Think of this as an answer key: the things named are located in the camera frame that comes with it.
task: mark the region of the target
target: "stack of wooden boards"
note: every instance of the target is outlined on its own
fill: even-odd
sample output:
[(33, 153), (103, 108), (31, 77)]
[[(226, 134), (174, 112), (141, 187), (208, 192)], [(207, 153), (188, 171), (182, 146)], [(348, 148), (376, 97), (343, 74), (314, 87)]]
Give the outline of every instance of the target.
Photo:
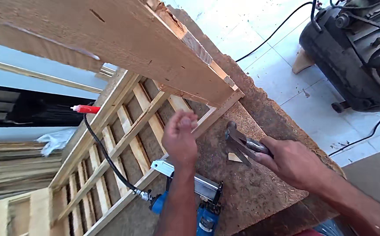
[(44, 143), (0, 142), (0, 198), (49, 185), (62, 159), (57, 152), (42, 157)]

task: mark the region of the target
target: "floor tile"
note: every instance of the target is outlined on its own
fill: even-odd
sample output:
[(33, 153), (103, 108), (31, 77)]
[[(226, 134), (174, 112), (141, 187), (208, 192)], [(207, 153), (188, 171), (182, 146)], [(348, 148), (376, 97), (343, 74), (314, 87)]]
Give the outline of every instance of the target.
[(306, 19), (302, 24), (300, 24), (296, 29), (294, 29), (290, 34), (284, 37), (280, 42), (278, 42), (273, 48), (277, 53), (282, 56), (290, 66), (293, 66), (293, 63), (296, 60), (299, 50), (302, 48), (299, 44), (299, 37), (305, 26), (311, 22), (309, 19)]
[[(217, 46), (223, 54), (229, 55), (236, 61), (253, 51), (262, 42), (264, 42), (264, 40), (261, 36), (258, 35), (247, 22), (242, 21)], [(246, 69), (258, 58), (264, 55), (270, 48), (270, 45), (265, 43), (250, 56), (239, 61), (238, 65), (243, 70)]]
[(340, 167), (344, 167), (377, 152), (378, 151), (368, 142), (363, 142), (334, 154), (331, 156), (331, 159), (335, 161), (335, 163), (337, 163)]
[(337, 98), (319, 81), (281, 106), (326, 153), (360, 139), (360, 134), (331, 108)]
[[(248, 16), (253, 29), (264, 39), (268, 38), (277, 27), (296, 9), (303, 0), (280, 0), (278, 2), (264, 2), (260, 9), (253, 9)], [(306, 5), (293, 14), (285, 24), (268, 41), (271, 46), (276, 45), (293, 29), (304, 22), (311, 14), (311, 5)]]
[(255, 86), (264, 89), (269, 98), (279, 105), (309, 87), (302, 76), (292, 73), (290, 65), (274, 49), (269, 50), (244, 72), (253, 78)]
[(219, 45), (242, 18), (227, 5), (217, 2), (194, 21), (215, 45)]

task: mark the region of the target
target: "wooden board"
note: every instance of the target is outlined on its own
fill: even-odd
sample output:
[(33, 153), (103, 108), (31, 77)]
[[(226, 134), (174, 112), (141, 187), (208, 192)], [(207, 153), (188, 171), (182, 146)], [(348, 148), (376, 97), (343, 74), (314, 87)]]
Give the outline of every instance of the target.
[(0, 1), (0, 24), (11, 22), (212, 105), (223, 104), (234, 92), (222, 78), (223, 71), (211, 67), (211, 60), (201, 59), (200, 53), (206, 53), (185, 27), (167, 27), (165, 23), (174, 19), (166, 8), (156, 12), (136, 0), (4, 0)]

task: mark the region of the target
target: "blue nail gun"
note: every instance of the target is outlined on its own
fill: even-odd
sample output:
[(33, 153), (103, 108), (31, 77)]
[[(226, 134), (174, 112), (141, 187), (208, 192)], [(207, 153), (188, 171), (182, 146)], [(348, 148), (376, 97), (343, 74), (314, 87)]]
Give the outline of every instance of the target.
[[(174, 166), (165, 159), (155, 160), (151, 168), (167, 176), (166, 190), (164, 194), (158, 194), (151, 200), (149, 209), (156, 214), (160, 214), (166, 197), (168, 196), (169, 186), (174, 177)], [(196, 174), (194, 176), (194, 191), (200, 195), (202, 201), (197, 210), (197, 236), (213, 236), (219, 221), (220, 204), (219, 198), (222, 195), (224, 182), (219, 184)]]

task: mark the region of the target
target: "small wood scrap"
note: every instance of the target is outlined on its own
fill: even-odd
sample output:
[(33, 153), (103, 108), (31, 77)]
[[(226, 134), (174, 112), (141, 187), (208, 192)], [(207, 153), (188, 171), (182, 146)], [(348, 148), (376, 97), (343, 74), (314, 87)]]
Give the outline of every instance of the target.
[(58, 152), (41, 156), (43, 143), (0, 142), (0, 198), (45, 188), (62, 165)]
[(228, 153), (228, 160), (242, 162), (235, 153)]
[(305, 50), (301, 48), (297, 53), (295, 63), (292, 67), (292, 72), (297, 74), (313, 65), (315, 65), (315, 62), (306, 54)]

